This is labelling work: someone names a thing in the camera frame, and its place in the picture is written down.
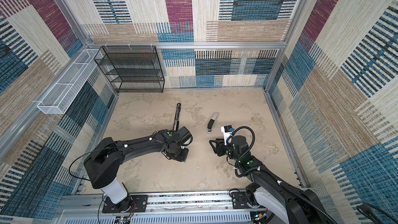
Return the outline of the grey silver stapler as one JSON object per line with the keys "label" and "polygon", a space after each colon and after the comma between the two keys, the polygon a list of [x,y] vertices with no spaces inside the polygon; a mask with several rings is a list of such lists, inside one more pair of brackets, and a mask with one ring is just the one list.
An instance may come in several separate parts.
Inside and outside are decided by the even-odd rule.
{"label": "grey silver stapler", "polygon": [[218,112],[215,112],[215,113],[212,115],[212,117],[210,118],[210,121],[209,121],[208,124],[207,124],[207,130],[206,130],[207,133],[212,133],[212,131],[213,131],[215,125],[216,125],[218,116],[219,116],[219,113],[218,113]]}

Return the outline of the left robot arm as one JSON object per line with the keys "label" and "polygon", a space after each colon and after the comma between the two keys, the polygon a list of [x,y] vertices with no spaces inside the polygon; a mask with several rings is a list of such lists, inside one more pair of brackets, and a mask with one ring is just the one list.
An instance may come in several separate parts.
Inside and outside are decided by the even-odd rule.
{"label": "left robot arm", "polygon": [[184,162],[188,156],[187,146],[193,141],[185,127],[177,131],[161,130],[143,138],[115,141],[104,138],[84,160],[84,167],[92,188],[105,195],[103,213],[132,212],[138,204],[117,177],[119,167],[133,158],[160,152],[168,160]]}

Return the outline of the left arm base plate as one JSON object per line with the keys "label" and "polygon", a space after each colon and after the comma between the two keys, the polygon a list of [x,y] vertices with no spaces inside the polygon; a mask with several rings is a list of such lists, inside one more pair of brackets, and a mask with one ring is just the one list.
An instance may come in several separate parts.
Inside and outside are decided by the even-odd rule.
{"label": "left arm base plate", "polygon": [[109,197],[106,197],[101,212],[103,214],[143,213],[146,211],[147,201],[148,195],[130,195],[115,204]]}

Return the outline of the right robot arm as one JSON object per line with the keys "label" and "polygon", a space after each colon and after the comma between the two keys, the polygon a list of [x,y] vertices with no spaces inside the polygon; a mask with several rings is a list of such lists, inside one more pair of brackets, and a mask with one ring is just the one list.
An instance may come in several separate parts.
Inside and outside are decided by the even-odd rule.
{"label": "right robot arm", "polygon": [[209,143],[215,154],[235,161],[238,175],[251,181],[246,187],[246,199],[252,207],[264,206],[286,224],[336,223],[312,190],[292,186],[253,156],[245,137],[238,135],[228,142],[216,139]]}

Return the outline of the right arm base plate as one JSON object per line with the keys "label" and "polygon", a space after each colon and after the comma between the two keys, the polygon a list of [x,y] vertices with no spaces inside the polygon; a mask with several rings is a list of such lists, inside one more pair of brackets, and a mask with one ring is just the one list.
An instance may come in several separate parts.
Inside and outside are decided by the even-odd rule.
{"label": "right arm base plate", "polygon": [[245,191],[233,188],[229,190],[228,195],[232,199],[232,205],[234,209],[259,208],[259,205],[251,202]]}

